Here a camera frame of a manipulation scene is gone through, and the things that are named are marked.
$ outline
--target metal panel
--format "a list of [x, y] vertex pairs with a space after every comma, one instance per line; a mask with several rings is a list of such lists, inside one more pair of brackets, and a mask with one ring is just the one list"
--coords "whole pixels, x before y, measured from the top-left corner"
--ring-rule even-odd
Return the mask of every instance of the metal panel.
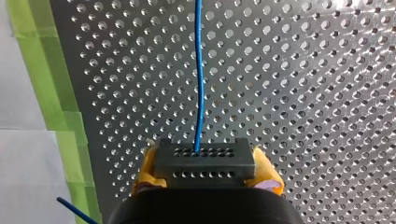
[[[192, 0], [53, 0], [105, 219], [146, 138], [191, 142]], [[394, 223], [395, 3], [204, 3], [205, 142], [247, 137], [306, 222]]]

